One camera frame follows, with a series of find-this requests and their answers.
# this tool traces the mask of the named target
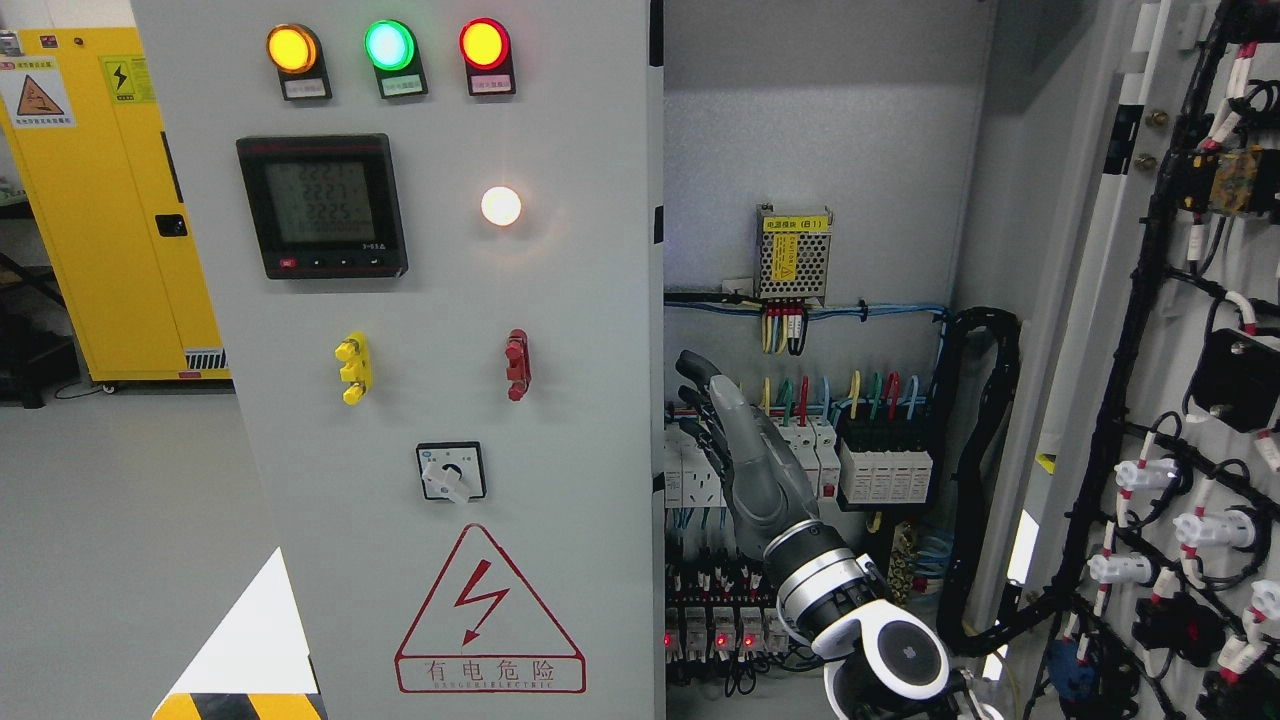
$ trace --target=warning label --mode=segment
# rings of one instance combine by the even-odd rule
[[[15,128],[76,127],[67,86],[54,58],[0,61],[0,97]]]
[[[156,91],[151,87],[151,72],[147,59],[142,55],[108,55],[102,61],[102,74],[106,77],[106,91],[113,102],[155,102]]]
[[[406,693],[580,693],[586,659],[483,525],[462,529],[396,653]]]

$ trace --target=red indicator light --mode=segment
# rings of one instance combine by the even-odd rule
[[[507,28],[493,18],[476,18],[462,26],[458,35],[458,47],[462,58],[480,70],[492,70],[507,60],[511,53],[511,36]]]

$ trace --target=yellow cabinet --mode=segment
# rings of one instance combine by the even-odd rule
[[[19,35],[4,131],[90,375],[230,377],[137,31]]]

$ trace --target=indicator light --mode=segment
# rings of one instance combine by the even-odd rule
[[[266,35],[266,54],[280,72],[297,76],[315,67],[320,49],[310,29],[282,24]]]
[[[511,53],[511,37],[498,20],[476,18],[462,26],[458,46],[467,63],[476,69],[492,70]]]
[[[511,59],[511,36],[493,18],[476,18],[458,33],[471,95],[515,95],[516,69]]]
[[[413,61],[417,44],[413,33],[396,20],[378,20],[365,31],[365,53],[375,68],[403,70]]]
[[[484,219],[499,228],[515,223],[522,208],[516,191],[503,184],[490,187],[480,199],[480,213],[484,214]]]

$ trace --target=digital power meter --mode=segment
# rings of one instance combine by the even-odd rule
[[[385,135],[243,137],[236,150],[266,277],[408,270]]]

